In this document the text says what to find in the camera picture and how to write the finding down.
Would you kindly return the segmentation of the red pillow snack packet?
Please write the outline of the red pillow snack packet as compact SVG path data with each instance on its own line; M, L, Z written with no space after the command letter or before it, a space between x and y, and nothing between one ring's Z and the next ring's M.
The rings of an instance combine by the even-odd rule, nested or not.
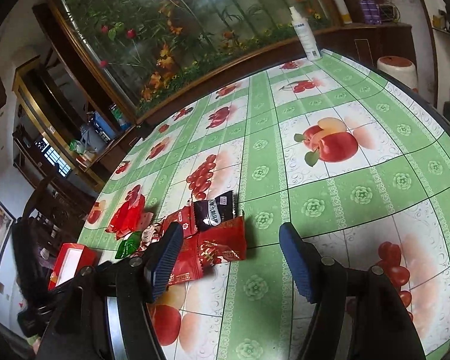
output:
M182 248L171 272L169 285L195 281L203 277L203 268L199 258L198 235L185 238Z

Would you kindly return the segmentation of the green candy packet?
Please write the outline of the green candy packet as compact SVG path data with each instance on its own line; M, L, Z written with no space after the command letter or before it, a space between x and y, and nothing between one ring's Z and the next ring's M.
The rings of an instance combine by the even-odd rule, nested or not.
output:
M118 247L115 258L123 259L139 250L142 232L132 232L127 239L123 239Z

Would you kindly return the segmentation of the red flower snack packet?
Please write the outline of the red flower snack packet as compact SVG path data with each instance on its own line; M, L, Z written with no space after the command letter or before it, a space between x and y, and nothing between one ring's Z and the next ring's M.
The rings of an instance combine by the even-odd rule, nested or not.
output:
M161 225L161 231L164 233L172 222L182 226L184 238L189 238L198 233L193 205L185 205L183 208L165 217Z

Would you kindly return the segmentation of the red gold-text snack packet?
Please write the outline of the red gold-text snack packet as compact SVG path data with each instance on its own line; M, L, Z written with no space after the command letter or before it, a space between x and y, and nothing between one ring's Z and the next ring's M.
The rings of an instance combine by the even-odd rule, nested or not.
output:
M243 216L198 233L198 258L203 268L245 260L246 250Z

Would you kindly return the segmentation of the black purple snack packet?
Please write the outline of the black purple snack packet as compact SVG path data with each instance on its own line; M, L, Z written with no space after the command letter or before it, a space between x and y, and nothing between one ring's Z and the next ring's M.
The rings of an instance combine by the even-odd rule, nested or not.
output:
M235 197L232 190L215 198L193 203L195 224L199 232L216 227L236 216Z

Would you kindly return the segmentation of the red gift box tray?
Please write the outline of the red gift box tray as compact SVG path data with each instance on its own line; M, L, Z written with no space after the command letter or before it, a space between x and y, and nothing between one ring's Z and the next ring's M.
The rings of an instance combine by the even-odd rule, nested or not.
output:
M75 277L76 273L86 266L93 266L97 261L97 252L83 244L64 243L57 256L48 290L55 289Z

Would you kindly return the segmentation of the red white patterned packet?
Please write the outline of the red white patterned packet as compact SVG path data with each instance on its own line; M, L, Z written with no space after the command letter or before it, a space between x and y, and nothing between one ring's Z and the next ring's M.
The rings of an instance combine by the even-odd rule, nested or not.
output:
M145 228L141 233L139 251L145 251L151 244L158 242L161 239L161 224L153 223Z

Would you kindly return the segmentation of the pink white flat packet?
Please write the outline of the pink white flat packet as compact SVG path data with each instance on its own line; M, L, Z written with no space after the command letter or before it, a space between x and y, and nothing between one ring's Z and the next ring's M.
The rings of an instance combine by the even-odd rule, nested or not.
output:
M136 231L144 231L152 222L153 213L143 211L136 225Z

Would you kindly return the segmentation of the dark wooden chair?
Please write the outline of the dark wooden chair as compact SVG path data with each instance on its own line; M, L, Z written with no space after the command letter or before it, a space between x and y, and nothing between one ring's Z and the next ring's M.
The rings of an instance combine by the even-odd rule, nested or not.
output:
M76 242L91 206L90 199L61 202L49 185L59 179L58 166L40 180L29 197L22 216L11 228L17 283L30 308L52 302L40 250L56 258L66 242Z

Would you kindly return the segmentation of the grey kettle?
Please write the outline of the grey kettle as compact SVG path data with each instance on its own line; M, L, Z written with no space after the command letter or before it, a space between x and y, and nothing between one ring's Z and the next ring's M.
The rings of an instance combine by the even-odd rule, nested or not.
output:
M89 124L82 124L80 127L81 142L85 148L91 152L98 152L102 147L102 139L95 129Z

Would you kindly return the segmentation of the blue thermos jug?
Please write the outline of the blue thermos jug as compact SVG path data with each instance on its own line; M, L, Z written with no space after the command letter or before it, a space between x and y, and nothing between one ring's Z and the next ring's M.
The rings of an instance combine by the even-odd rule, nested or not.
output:
M109 141L116 138L116 132L109 126L109 124L103 119L101 114L97 111L94 112L95 115L95 125L102 131Z

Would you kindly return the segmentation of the white red plastic stool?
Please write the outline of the white red plastic stool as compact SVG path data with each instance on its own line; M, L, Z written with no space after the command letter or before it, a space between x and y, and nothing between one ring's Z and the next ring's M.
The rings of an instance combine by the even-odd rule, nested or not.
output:
M416 66L409 59L399 56L382 56L377 60L377 67L418 93Z

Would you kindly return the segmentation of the white spray bottle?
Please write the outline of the white spray bottle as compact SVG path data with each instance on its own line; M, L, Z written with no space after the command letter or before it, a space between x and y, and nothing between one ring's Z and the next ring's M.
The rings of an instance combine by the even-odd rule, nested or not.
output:
M297 34L300 44L305 51L305 56L309 61L316 61L322 58L314 34L308 20L301 16L295 7L289 8L292 18L292 27Z

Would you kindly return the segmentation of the flower bamboo glass partition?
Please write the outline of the flower bamboo glass partition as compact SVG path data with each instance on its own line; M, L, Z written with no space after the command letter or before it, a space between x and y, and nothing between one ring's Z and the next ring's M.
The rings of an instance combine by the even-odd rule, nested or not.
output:
M333 0L45 0L106 93L140 118L211 72L294 35L342 25Z

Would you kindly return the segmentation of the purple bottles pair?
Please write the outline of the purple bottles pair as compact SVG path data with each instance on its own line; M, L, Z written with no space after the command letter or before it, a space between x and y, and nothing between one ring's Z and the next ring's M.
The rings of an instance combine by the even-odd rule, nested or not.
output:
M380 25L380 10L375 0L358 0L366 24Z

